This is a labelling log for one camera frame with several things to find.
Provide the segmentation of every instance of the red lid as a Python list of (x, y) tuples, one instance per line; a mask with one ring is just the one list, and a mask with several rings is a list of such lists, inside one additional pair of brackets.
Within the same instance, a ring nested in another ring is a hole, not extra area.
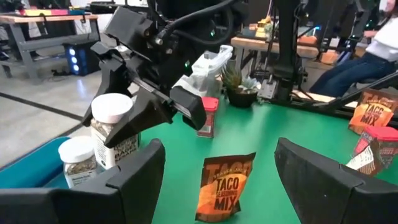
[(392, 127), (367, 126), (365, 131), (378, 140), (398, 141), (398, 130)]
[(203, 106), (206, 111), (216, 111), (218, 107), (218, 99), (213, 97), (202, 97)]

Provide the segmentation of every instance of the gray metal table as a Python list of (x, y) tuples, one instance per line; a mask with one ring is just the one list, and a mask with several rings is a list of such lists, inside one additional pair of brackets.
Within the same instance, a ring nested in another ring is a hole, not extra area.
[[(0, 61), (0, 72), (3, 72), (8, 78), (11, 78), (10, 67), (24, 67), (27, 70), (32, 83), (40, 83), (41, 79), (37, 74), (36, 62), (31, 57), (30, 52), (48, 47), (56, 47), (66, 42), (82, 41), (82, 40), (99, 40), (100, 32), (97, 25), (97, 15), (85, 15), (84, 19), (90, 22), (91, 33), (69, 35), (65, 37), (54, 37), (48, 39), (26, 41), (22, 34), (21, 24), (28, 22), (44, 22), (43, 17), (20, 17), (20, 16), (0, 16), (0, 23), (9, 24), (11, 32), (17, 43), (22, 61)], [(74, 21), (83, 19), (83, 16), (48, 16), (47, 22), (56, 21)]]

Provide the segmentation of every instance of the plant pot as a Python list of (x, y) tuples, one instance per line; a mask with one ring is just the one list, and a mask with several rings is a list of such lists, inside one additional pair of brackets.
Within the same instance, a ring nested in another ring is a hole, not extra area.
[(257, 100), (257, 93), (237, 93), (233, 90), (226, 90), (229, 103), (237, 108), (249, 108)]

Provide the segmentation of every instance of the jar label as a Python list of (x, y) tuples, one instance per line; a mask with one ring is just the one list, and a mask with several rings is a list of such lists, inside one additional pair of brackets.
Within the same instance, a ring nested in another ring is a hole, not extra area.
[(104, 169), (114, 167), (117, 161), (138, 149), (137, 136), (132, 136), (115, 146), (108, 148), (104, 145), (106, 136), (91, 127), (91, 137), (94, 139), (95, 159)]
[(97, 176), (95, 170), (90, 170), (79, 174), (65, 175), (65, 179), (67, 180), (69, 188), (72, 188), (95, 176)]
[(204, 125), (201, 130), (199, 130), (201, 133), (211, 133), (211, 126), (210, 125)]
[(354, 170), (359, 170), (360, 168), (370, 164), (371, 162), (373, 162), (373, 152), (369, 145), (365, 148), (363, 152), (350, 160), (346, 166)]

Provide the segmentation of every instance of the white shirt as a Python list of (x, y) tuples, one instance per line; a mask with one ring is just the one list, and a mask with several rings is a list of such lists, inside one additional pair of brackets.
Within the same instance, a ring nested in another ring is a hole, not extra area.
[(398, 61), (398, 18), (392, 18), (382, 27), (366, 48), (366, 52), (386, 59)]

